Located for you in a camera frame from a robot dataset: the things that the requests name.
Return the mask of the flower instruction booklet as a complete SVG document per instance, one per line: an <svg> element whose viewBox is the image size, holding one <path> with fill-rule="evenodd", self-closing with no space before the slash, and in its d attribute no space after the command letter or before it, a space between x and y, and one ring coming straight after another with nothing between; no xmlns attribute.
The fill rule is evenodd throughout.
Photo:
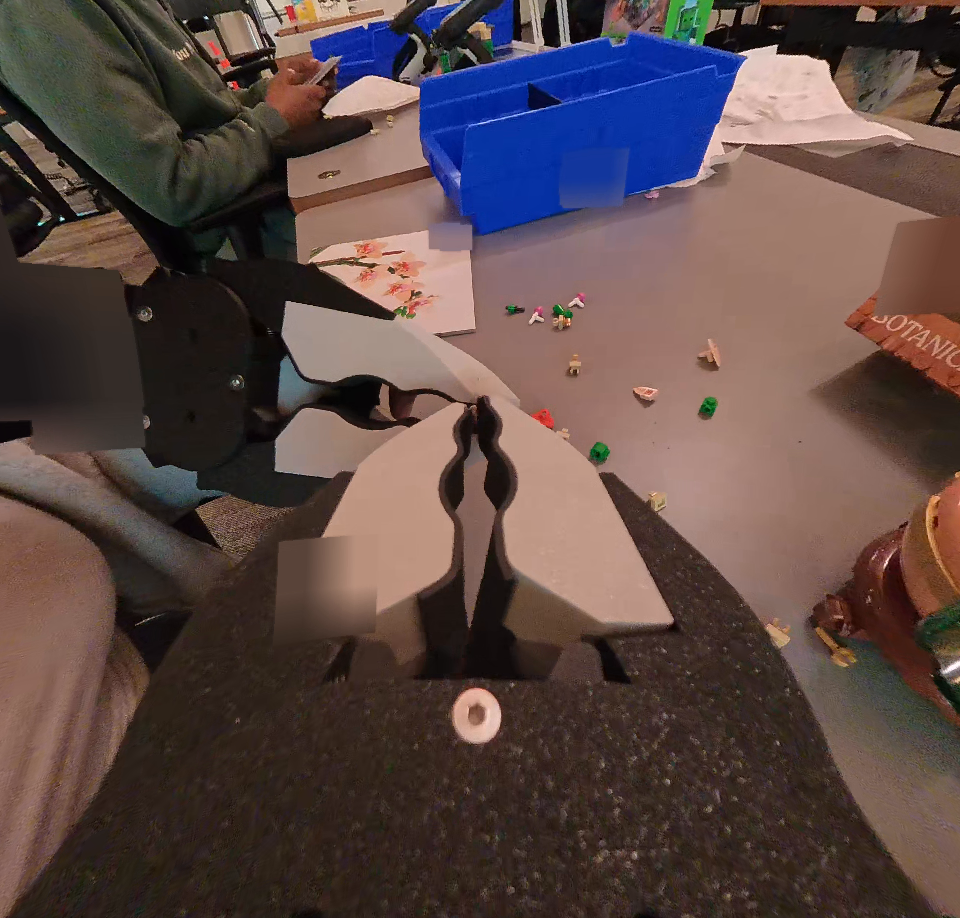
<svg viewBox="0 0 960 918"><path fill-rule="evenodd" d="M307 261L428 333L476 332L472 254L431 249L425 230L316 248Z"/></svg>

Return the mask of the black toy set box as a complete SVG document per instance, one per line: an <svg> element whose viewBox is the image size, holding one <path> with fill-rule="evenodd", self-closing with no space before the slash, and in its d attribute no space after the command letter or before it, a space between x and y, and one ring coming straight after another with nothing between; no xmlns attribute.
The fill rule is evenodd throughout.
<svg viewBox="0 0 960 918"><path fill-rule="evenodd" d="M945 392L959 397L958 316L881 314L876 297L846 319L846 326L887 355L911 367Z"/></svg>

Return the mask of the grey desk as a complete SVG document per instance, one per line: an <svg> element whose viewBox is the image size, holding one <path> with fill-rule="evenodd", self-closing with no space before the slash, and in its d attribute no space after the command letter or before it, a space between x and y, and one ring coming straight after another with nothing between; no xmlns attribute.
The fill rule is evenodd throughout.
<svg viewBox="0 0 960 918"><path fill-rule="evenodd" d="M914 912L880 850L924 911L958 914L958 733L878 652L836 667L807 627L860 549L958 470L956 403L844 325L917 217L746 155L655 201L478 239L477 330L455 343L579 453L608 444L638 496L666 493L660 515L633 514L693 614L612 646L627 684L508 686L492 746L455 743L432 686L343 696L350 737L321 742L348 746L349 777L295 846L307 908ZM581 292L558 331L553 307ZM697 360L709 338L718 370ZM773 619L791 626L782 650Z"/></svg>

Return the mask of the white crumpled papers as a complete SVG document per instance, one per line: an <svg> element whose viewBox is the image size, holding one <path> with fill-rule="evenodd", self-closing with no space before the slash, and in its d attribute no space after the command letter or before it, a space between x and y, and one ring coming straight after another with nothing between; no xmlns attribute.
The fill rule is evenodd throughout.
<svg viewBox="0 0 960 918"><path fill-rule="evenodd" d="M849 108L823 60L782 56L774 47L738 56L740 67L697 181L735 162L747 146L797 147L840 158L892 144L912 143L906 132Z"/></svg>

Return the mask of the toy brick flower pot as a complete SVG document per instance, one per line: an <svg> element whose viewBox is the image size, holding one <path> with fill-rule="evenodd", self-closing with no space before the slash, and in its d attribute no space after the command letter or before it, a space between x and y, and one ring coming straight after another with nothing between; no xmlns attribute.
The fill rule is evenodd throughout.
<svg viewBox="0 0 960 918"><path fill-rule="evenodd" d="M812 622L873 644L904 683L959 725L959 475L859 555Z"/></svg>

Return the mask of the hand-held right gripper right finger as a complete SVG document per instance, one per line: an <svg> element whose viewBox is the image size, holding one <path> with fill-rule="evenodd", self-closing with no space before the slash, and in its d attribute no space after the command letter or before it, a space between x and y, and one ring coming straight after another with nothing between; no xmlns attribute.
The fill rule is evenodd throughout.
<svg viewBox="0 0 960 918"><path fill-rule="evenodd" d="M471 672L546 679L564 651L675 626L601 474L498 396L477 404L495 510L471 623Z"/></svg>

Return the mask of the grey wood-edged table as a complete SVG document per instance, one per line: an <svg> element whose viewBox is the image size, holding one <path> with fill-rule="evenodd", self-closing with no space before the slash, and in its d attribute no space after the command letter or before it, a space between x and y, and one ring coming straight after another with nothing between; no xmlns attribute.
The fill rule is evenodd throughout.
<svg viewBox="0 0 960 918"><path fill-rule="evenodd" d="M420 104L372 118L372 130L349 142L287 162L287 189L296 215L338 202L428 180Z"/></svg>

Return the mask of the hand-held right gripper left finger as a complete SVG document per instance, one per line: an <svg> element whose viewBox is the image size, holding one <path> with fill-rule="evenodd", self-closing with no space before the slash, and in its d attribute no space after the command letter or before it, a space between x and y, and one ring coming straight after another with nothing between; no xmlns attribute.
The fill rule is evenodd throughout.
<svg viewBox="0 0 960 918"><path fill-rule="evenodd" d="M443 673L469 633L464 531L457 509L474 411L455 403L374 451L322 535L322 621L400 677Z"/></svg>

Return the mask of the black handled device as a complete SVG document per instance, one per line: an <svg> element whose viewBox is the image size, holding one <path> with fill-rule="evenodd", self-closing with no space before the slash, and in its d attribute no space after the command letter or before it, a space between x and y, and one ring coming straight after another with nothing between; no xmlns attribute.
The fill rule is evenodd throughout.
<svg viewBox="0 0 960 918"><path fill-rule="evenodd" d="M411 0L389 23L390 31L404 38L393 59L390 79L413 85L433 74L448 74L492 64L496 55L492 40L482 38L474 27L506 0L464 0L438 26L428 32L419 17L438 0Z"/></svg>

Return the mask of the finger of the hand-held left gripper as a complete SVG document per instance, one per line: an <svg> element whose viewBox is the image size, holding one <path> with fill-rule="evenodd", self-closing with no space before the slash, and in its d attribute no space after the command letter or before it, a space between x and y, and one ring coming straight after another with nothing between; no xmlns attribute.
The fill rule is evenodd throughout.
<svg viewBox="0 0 960 918"><path fill-rule="evenodd" d="M372 380L454 403L498 397L520 405L519 397L478 359L405 319L289 301L280 334L296 372L307 382Z"/></svg>
<svg viewBox="0 0 960 918"><path fill-rule="evenodd" d="M299 408L274 443L274 469L283 475L334 478L352 472L373 452L419 418L391 420L374 409L363 417L354 409L332 405Z"/></svg>

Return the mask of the white crumpled paper sheet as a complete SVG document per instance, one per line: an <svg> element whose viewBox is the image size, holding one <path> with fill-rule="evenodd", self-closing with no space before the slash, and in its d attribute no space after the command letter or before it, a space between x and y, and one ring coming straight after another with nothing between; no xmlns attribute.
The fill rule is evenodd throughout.
<svg viewBox="0 0 960 918"><path fill-rule="evenodd" d="M421 89L383 77L368 75L338 90L323 108L329 119L395 114L420 101Z"/></svg>

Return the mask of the blue divided plastic bin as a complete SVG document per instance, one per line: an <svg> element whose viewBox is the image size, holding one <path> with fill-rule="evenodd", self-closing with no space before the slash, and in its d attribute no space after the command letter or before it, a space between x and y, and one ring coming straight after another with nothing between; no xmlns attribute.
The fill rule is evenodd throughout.
<svg viewBox="0 0 960 918"><path fill-rule="evenodd" d="M632 33L431 77L423 154L478 235L616 207L697 179L745 62Z"/></svg>

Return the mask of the person's grey clothed lap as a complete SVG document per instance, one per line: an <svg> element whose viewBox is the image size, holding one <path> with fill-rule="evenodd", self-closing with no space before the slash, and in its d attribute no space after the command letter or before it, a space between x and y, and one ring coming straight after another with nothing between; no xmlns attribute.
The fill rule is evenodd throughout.
<svg viewBox="0 0 960 918"><path fill-rule="evenodd" d="M1 516L1 914L12 913L109 773L149 672L116 626L100 549L14 499Z"/></svg>

